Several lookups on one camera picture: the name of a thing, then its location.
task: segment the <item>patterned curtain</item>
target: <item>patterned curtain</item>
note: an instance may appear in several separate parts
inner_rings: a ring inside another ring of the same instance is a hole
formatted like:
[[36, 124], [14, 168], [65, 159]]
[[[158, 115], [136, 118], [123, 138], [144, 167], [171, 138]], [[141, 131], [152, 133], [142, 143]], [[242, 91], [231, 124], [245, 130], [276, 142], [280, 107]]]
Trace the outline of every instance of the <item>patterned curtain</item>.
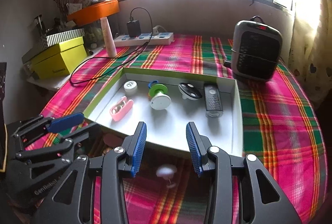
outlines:
[[295, 0], [288, 67], [318, 108], [332, 88], [332, 0]]

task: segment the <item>pink clip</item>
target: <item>pink clip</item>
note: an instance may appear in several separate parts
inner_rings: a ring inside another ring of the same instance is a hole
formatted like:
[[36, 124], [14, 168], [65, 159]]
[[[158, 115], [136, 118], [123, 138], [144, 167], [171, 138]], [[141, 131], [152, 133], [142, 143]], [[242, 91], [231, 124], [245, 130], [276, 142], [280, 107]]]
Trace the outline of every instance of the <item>pink clip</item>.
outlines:
[[132, 108], [134, 105], [134, 101], [129, 99], [127, 101], [127, 97], [122, 97], [121, 100], [116, 103], [110, 109], [110, 115], [112, 116], [114, 121], [120, 121]]

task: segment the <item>blue string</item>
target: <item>blue string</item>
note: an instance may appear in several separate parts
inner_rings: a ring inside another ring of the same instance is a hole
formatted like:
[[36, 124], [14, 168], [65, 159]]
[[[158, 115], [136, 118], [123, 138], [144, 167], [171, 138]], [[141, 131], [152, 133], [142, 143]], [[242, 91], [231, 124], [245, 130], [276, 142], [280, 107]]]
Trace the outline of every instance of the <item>blue string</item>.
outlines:
[[154, 83], [159, 83], [159, 82], [158, 82], [158, 81], [151, 81], [151, 82], [149, 83], [149, 85], [148, 85], [149, 89], [151, 89], [151, 87], [152, 87], [152, 85], [153, 85]]

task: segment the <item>yellow shoe box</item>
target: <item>yellow shoe box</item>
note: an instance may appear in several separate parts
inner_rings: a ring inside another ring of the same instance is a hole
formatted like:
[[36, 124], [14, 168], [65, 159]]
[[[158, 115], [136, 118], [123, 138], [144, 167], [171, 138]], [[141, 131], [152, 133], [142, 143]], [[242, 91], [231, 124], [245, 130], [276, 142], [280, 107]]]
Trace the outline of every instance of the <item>yellow shoe box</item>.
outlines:
[[49, 47], [31, 60], [40, 79], [66, 76], [87, 57], [83, 37], [60, 42]]

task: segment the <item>black remote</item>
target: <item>black remote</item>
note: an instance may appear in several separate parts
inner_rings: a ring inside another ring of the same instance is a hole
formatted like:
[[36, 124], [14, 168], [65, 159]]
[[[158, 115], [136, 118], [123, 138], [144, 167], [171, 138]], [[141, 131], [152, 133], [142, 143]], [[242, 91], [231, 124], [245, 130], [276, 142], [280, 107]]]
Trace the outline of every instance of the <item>black remote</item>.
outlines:
[[223, 114], [221, 98], [216, 83], [204, 84], [206, 117], [218, 118]]

